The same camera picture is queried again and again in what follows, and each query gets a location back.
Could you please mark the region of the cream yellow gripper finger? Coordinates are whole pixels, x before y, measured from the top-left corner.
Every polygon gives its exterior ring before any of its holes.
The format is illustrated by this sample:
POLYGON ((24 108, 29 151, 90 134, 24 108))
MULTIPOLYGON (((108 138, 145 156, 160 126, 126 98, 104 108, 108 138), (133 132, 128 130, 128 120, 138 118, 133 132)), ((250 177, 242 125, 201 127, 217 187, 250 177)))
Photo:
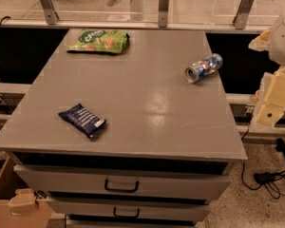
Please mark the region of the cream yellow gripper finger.
POLYGON ((248 48, 255 51, 268 51, 271 30, 272 28, 268 27, 262 31, 255 39, 250 42, 248 48))
POLYGON ((285 114, 285 66, 281 66, 274 74, 265 72, 256 95, 255 121, 275 126, 285 114))

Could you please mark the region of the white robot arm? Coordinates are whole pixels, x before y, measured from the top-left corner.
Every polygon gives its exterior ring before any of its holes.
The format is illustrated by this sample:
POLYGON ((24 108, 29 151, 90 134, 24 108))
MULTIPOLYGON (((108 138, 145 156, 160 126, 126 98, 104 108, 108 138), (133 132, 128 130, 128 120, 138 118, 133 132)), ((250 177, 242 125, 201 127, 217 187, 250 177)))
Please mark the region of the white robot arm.
POLYGON ((285 11, 274 24, 253 39, 249 49, 269 52, 271 61, 280 68, 270 77, 265 95, 260 99, 261 107, 256 112, 256 121, 274 126, 285 114, 285 11))

